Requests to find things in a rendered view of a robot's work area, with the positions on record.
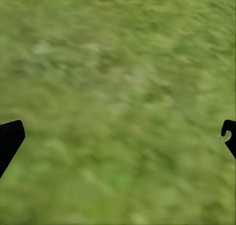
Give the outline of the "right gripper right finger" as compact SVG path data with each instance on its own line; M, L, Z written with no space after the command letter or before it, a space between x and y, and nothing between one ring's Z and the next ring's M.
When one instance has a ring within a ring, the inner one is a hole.
M236 122L225 120L222 131L218 135L217 140L220 143L225 143L229 150L236 158Z

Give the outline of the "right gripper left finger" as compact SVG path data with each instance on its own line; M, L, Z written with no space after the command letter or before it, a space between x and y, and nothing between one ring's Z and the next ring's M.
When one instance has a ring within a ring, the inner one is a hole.
M21 120L0 125L0 178L25 139Z

